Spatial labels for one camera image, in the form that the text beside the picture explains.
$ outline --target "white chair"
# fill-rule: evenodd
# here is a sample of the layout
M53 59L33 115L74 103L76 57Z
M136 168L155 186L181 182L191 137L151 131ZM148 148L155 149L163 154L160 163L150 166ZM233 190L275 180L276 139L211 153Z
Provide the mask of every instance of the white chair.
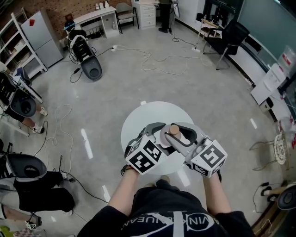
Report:
M122 12L130 12L132 11L132 13L126 13L126 14L121 14L118 15L118 13L122 13ZM137 9L135 7L129 6L127 5L125 2L122 3L118 3L116 5L116 18L117 18L117 23L118 23L118 27L122 33L122 29L121 29L121 25L120 24L120 20L125 20L125 19L130 19L133 18L133 25L135 25L135 17L137 20L137 24L138 24L138 29L140 29L139 27L139 21L138 21L138 14L137 14Z

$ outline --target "black shorts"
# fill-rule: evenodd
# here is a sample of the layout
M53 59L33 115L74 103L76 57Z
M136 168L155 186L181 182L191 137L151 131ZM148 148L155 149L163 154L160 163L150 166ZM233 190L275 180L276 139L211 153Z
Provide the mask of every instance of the black shorts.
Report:
M19 122L23 122L24 121L24 116L19 115L18 113L16 113L15 111L13 111L11 109L11 107L9 106L6 110L5 113L8 114L10 117L12 117L13 119L18 120Z

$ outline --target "chair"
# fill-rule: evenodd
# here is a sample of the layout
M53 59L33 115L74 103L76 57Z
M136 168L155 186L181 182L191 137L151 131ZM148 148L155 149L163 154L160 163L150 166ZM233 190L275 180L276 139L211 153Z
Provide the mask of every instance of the chair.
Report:
M211 31L222 31L222 38L210 37ZM225 55L236 55L238 47L249 33L250 31L235 20L231 20L225 29L211 28L208 36L205 38L206 43L203 48L203 54L216 54L215 52L205 52L205 47L208 43L219 55L221 55L218 63L216 64L216 70L228 69L230 68L230 65L225 60L225 63L228 65L227 68L220 68L219 63Z
M133 13L126 13L126 14L118 15L118 13L129 12L129 11L133 11ZM140 29L137 9L135 7L127 5L125 2L118 3L116 5L116 18L117 18L118 27L120 28L121 33L122 33L122 29L121 29L122 24L119 23L119 20L133 18L133 25L135 25L135 17L136 17L136 20L137 20L138 29Z

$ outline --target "white shelving unit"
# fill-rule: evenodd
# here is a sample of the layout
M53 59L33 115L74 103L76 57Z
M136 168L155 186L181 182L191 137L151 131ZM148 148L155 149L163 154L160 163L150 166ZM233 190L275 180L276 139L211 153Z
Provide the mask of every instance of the white shelving unit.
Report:
M22 47L20 47L16 52L14 52L7 60L6 62L3 62L6 66L15 58L15 56L25 47L28 47L29 51L30 51L30 56L28 59L26 59L24 62L22 62L21 64L17 65L17 68L23 67L25 68L25 71L27 72L28 76L30 78L32 78L34 75L36 75L38 72L43 72L43 71L47 71L47 68L45 67L45 65L42 63L42 61L40 60L40 58L37 56L37 54L35 53L35 51L33 50L33 48L31 47L29 41L27 40L25 34L23 33L23 31L21 30L20 26L21 23L17 21L17 17L19 17L21 14L23 14L26 18L24 9L22 8L20 13L14 14L11 13L11 19L8 21L8 23L3 27L3 29L1 29L0 31L0 36L12 25L15 24L16 28L17 28L17 32L3 45L3 47L0 49L0 53L8 46L8 44L18 35L20 34L23 41L25 42L24 45ZM35 61L35 63L31 63L31 67L26 68L25 66L27 64L29 64L32 61Z

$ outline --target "white wall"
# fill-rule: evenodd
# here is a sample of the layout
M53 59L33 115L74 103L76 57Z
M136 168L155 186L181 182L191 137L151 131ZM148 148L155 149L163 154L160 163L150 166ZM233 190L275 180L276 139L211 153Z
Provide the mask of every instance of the white wall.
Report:
M200 22L196 21L197 13L203 13L205 0L179 0L180 21L199 31Z

